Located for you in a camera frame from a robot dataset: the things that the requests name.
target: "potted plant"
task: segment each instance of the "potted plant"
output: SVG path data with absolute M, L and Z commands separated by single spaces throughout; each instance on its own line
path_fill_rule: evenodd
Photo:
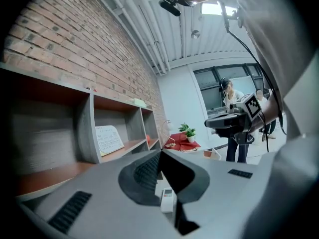
M 179 132 L 185 132 L 185 131 L 187 131 L 188 129 L 189 129 L 189 126 L 187 125 L 187 124 L 180 124 L 181 125 L 181 127 L 179 127 L 178 129 L 179 129 Z
M 186 132 L 186 136 L 187 136 L 187 140 L 192 143 L 192 142 L 195 142 L 195 133 L 196 129 L 194 128 L 189 128 L 187 129 L 187 132 Z

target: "headphones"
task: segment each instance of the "headphones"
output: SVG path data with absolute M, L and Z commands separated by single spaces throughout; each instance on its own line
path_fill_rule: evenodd
M 221 79 L 221 81 L 220 81 L 219 92 L 223 92 L 224 91 L 223 90 L 223 82 L 224 82 L 224 80 L 225 80 L 225 77 L 223 79 Z

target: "woman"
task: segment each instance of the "woman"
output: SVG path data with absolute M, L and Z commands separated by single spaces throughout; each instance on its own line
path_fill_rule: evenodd
M 224 91 L 225 98 L 223 102 L 227 107 L 227 111 L 229 111 L 229 105 L 241 99 L 244 96 L 244 94 L 238 90 L 235 90 L 233 88 L 233 83 L 227 78 L 223 78 L 222 80 L 220 80 L 219 85 L 222 91 Z M 238 144 L 233 138 L 228 138 L 228 149 L 227 149 L 226 161 L 235 162 L 237 146 Z M 246 163 L 248 145 L 240 145 L 238 152 L 239 152 L 238 163 Z
M 256 95 L 261 108 L 263 108 L 263 105 L 264 103 L 266 103 L 267 99 L 263 96 L 263 92 L 260 89 L 256 90 Z M 273 134 L 275 127 L 276 127 L 276 120 L 266 125 L 266 132 L 267 132 L 268 138 L 276 139 L 276 136 Z M 266 135 L 263 134 L 263 141 L 265 140 L 266 140 Z

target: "brick wall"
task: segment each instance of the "brick wall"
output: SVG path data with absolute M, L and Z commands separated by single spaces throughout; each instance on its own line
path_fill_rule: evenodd
M 98 1 L 32 0 L 4 46 L 5 63 L 120 100 L 144 100 L 160 133 L 165 114 L 157 79 Z

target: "cap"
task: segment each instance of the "cap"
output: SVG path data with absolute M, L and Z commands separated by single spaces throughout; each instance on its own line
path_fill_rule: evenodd
M 227 89 L 230 80 L 228 78 L 223 78 L 219 81 L 219 92 L 223 92 Z

